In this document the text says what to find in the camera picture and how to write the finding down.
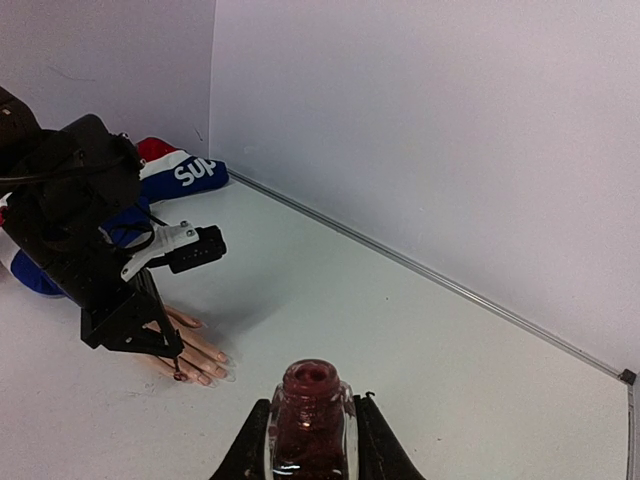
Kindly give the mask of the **red nail polish bottle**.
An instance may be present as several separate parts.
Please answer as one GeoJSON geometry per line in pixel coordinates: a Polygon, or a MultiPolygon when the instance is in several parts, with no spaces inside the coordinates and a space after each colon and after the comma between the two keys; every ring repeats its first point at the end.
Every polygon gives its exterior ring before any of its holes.
{"type": "Polygon", "coordinates": [[[358,428],[351,386],[321,359],[291,364],[271,400],[267,479],[356,479],[358,428]]]}

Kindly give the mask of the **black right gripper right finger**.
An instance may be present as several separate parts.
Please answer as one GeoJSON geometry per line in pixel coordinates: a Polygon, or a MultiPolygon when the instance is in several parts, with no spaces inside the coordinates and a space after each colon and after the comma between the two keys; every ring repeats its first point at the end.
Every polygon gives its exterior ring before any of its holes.
{"type": "Polygon", "coordinates": [[[358,429],[358,478],[425,480],[367,392],[354,397],[358,429]]]}

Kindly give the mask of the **white nail polish cap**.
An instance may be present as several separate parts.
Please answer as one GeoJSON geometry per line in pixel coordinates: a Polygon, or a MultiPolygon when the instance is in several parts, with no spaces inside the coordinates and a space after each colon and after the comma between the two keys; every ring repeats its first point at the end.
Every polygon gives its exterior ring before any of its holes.
{"type": "Polygon", "coordinates": [[[189,379],[188,375],[181,369],[179,356],[172,358],[174,373],[173,378],[178,382],[185,382],[189,379]]]}

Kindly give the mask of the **mannequin hand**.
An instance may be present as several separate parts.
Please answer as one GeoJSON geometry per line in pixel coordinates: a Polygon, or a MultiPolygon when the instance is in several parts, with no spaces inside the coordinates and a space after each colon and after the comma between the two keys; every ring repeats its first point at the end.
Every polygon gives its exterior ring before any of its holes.
{"type": "MultiPolygon", "coordinates": [[[[181,369],[189,379],[182,383],[213,388],[219,381],[234,381],[234,364],[231,357],[199,334],[198,330],[205,324],[169,305],[164,307],[172,324],[179,330],[184,343],[184,350],[179,355],[179,360],[181,369]]],[[[144,354],[135,354],[134,358],[156,373],[175,380],[171,359],[144,354]]]]}

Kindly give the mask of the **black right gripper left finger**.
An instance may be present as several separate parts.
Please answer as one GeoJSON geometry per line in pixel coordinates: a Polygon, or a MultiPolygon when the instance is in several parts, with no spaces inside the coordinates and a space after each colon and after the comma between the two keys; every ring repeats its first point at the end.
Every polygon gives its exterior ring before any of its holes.
{"type": "Polygon", "coordinates": [[[258,400],[210,480],[265,480],[270,401],[258,400]]]}

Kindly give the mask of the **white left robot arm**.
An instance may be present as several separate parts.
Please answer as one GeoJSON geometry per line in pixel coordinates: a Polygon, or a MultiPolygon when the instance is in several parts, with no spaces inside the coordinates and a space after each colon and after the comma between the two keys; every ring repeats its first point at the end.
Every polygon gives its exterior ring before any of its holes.
{"type": "Polygon", "coordinates": [[[1,227],[81,309],[91,348],[178,357],[184,344],[147,270],[123,277],[132,253],[103,225],[140,194],[141,158],[94,114],[60,130],[40,127],[30,108],[1,92],[1,227]]]}

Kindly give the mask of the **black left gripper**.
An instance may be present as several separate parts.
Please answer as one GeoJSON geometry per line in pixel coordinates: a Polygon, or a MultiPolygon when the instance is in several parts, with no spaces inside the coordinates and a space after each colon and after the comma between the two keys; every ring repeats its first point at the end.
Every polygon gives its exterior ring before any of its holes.
{"type": "Polygon", "coordinates": [[[175,358],[183,352],[179,330],[169,319],[148,269],[100,307],[81,310],[80,338],[89,347],[175,358]]]}

